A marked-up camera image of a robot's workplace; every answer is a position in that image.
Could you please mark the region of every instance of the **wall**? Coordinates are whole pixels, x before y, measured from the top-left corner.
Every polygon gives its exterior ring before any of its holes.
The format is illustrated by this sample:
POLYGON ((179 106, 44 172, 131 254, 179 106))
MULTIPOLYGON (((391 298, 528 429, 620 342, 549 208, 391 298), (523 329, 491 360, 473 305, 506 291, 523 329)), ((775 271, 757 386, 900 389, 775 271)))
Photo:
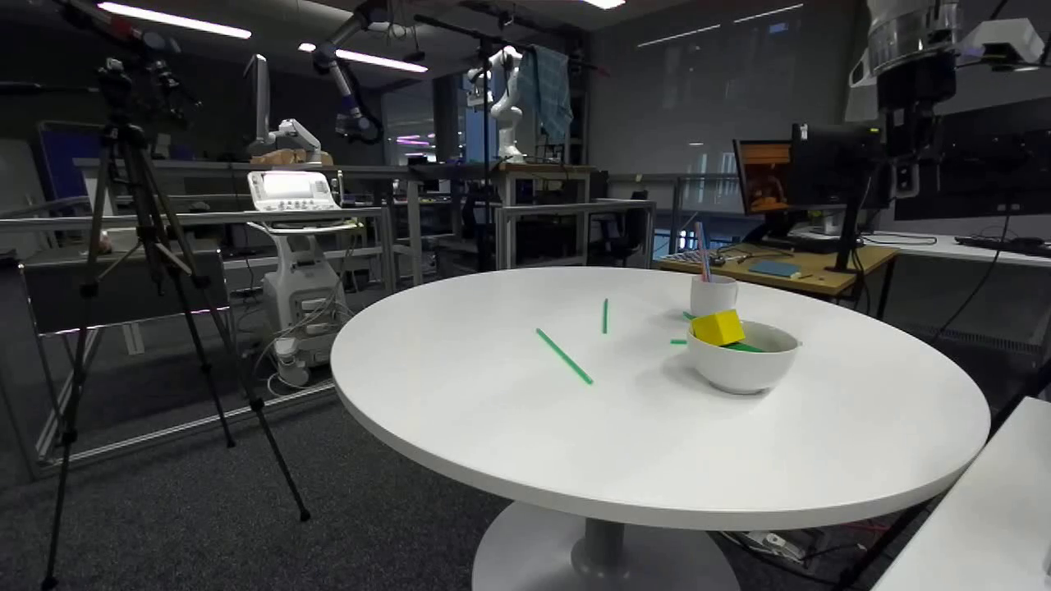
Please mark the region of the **wall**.
MULTIPOLYGON (((92 32, 72 25, 31 25, 0 20, 0 53, 10 56, 0 67, 6 81, 46 81, 46 85, 96 85, 96 68, 111 45, 92 32)), ((242 80, 246 56, 179 56, 171 59, 179 80, 204 103, 180 130, 200 156, 242 156, 252 137, 249 81, 242 80)), ((344 165, 380 165, 380 148, 347 148, 335 137, 335 90, 302 73, 274 73, 274 126, 280 119, 300 119, 321 145, 344 165)), ((38 120, 105 120, 102 98, 92 95, 36 95, 0 98, 0 137, 36 137, 38 120)))
MULTIPOLYGON (((591 165, 620 173, 734 172, 734 137, 787 137, 793 120, 837 120, 861 0, 809 0, 757 23, 737 16, 784 0, 689 4, 598 32, 591 75, 591 165), (720 23, 722 29, 665 44, 720 23)), ((722 189, 705 203, 738 211, 722 189)))

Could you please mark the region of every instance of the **table pedestal base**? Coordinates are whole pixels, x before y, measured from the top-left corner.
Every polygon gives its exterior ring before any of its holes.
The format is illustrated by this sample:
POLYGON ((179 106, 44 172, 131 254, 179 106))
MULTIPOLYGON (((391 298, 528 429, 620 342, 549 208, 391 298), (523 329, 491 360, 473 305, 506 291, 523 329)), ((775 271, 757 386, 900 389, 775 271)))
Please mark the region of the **table pedestal base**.
POLYGON ((695 532, 624 530, 512 502, 473 558, 473 591, 738 591, 695 532))

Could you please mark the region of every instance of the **gray carpet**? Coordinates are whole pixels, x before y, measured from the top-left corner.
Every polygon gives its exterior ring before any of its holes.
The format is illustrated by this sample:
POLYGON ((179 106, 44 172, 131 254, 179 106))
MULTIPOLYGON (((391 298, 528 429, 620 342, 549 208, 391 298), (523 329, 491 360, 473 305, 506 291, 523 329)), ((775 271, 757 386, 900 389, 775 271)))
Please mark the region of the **gray carpet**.
MULTIPOLYGON (((371 439, 331 396, 284 410, 276 432, 316 513, 291 498, 252 420, 105 458, 72 477, 61 589, 459 591, 506 504, 371 439)), ((0 496, 0 589, 36 589, 57 478, 0 496)), ((730 555, 745 591, 814 591, 730 555)))

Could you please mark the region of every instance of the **green straw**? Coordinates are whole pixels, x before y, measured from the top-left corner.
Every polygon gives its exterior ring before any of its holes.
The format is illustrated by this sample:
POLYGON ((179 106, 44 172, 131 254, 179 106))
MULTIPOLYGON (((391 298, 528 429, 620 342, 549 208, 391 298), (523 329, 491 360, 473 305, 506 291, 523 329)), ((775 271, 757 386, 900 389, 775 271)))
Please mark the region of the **green straw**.
POLYGON ((570 359, 549 339, 549 333, 537 329, 537 336, 539 336, 584 385, 595 385, 591 375, 589 375, 577 360, 570 360, 570 359))
POLYGON ((612 298, 600 298, 600 336, 612 336, 612 298))

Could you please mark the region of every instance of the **ceiling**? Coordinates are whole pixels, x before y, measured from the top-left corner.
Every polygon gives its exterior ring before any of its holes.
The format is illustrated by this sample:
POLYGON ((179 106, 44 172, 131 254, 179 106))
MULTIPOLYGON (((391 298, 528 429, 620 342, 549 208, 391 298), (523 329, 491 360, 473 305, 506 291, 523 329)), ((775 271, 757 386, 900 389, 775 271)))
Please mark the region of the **ceiling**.
MULTIPOLYGON (((192 53, 214 53, 217 59, 246 59, 249 53, 265 53, 280 68, 309 68, 309 59, 295 53, 306 39, 325 39, 342 25, 362 0, 121 0, 134 8, 152 8, 180 16, 217 20, 230 25, 252 29, 249 44, 217 39, 183 29, 165 29, 179 36, 192 53)), ((603 29, 636 16, 651 16, 689 0, 627 0, 619 11, 595 11, 584 0, 391 0, 394 20, 405 23, 405 32, 357 32, 344 39, 347 49, 380 53, 405 59, 415 49, 428 53, 430 75, 468 68, 481 44, 435 25, 412 23, 416 13, 518 44, 537 29, 603 29), (500 29, 496 13, 512 13, 517 25, 500 29)), ((46 25, 67 25, 57 16, 57 0, 0 0, 6 20, 33 20, 46 25)), ((385 90, 396 81, 415 81, 416 75, 402 75, 387 68, 357 68, 366 85, 385 90)))

